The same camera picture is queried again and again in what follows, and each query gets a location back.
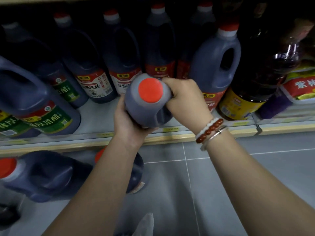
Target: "green label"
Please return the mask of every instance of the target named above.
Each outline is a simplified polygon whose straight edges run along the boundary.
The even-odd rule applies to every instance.
[[[49,101],[42,109],[20,118],[31,127],[47,134],[62,131],[72,123],[72,118],[53,101]]]
[[[74,87],[69,83],[68,80],[64,80],[58,78],[56,81],[60,81],[60,83],[53,86],[55,90],[63,97],[66,101],[72,102],[74,100],[77,100],[80,95],[78,92],[74,89]]]
[[[7,137],[16,137],[30,129],[31,127],[21,120],[5,112],[0,112],[0,134]]]

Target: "person's left hand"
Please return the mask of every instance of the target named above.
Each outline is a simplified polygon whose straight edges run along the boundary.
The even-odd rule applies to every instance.
[[[138,150],[144,143],[146,136],[156,129],[144,129],[135,123],[125,110],[125,95],[120,96],[114,116],[114,132],[125,146]]]

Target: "hand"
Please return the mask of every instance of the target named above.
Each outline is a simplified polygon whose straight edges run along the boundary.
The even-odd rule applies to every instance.
[[[120,138],[122,144],[138,150],[144,143],[146,136],[156,129],[143,129],[135,123],[125,110],[125,95],[120,96],[114,116],[115,136]]]
[[[213,116],[195,81],[173,78],[163,78],[162,81],[171,88],[174,95],[166,107],[177,121],[195,135],[198,134],[213,119]]]

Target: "red bottle cap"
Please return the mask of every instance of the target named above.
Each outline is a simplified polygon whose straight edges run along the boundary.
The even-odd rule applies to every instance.
[[[163,85],[158,79],[147,78],[139,84],[138,92],[143,101],[156,103],[162,98]]]
[[[238,30],[239,23],[229,23],[229,24],[221,24],[219,29],[224,31],[236,31]]]
[[[199,7],[212,7],[213,4],[212,4],[212,1],[203,0],[203,1],[199,2],[198,6]]]
[[[152,4],[152,6],[151,6],[152,9],[161,9],[163,7],[165,7],[165,4],[163,2],[155,3],[155,4]]]
[[[111,8],[111,9],[103,12],[103,14],[105,16],[112,16],[112,15],[116,15],[117,13],[118,13],[118,11],[115,8]]]
[[[95,162],[95,163],[97,163],[97,162],[100,160],[100,158],[102,157],[102,155],[103,155],[103,153],[104,153],[106,147],[107,147],[107,146],[105,146],[104,149],[100,150],[100,151],[96,154],[96,156],[95,156],[95,158],[94,158],[94,162]]]
[[[69,16],[68,13],[65,13],[65,12],[56,12],[53,14],[53,17],[54,18],[64,18],[64,17],[67,17]]]
[[[17,160],[15,158],[0,159],[0,179],[9,176],[16,168]]]

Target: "forearm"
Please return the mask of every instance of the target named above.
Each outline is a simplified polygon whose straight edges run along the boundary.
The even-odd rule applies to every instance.
[[[137,149],[116,136],[75,197],[43,236],[112,236]]]
[[[248,235],[313,235],[315,211],[251,157],[228,132],[207,151]]]

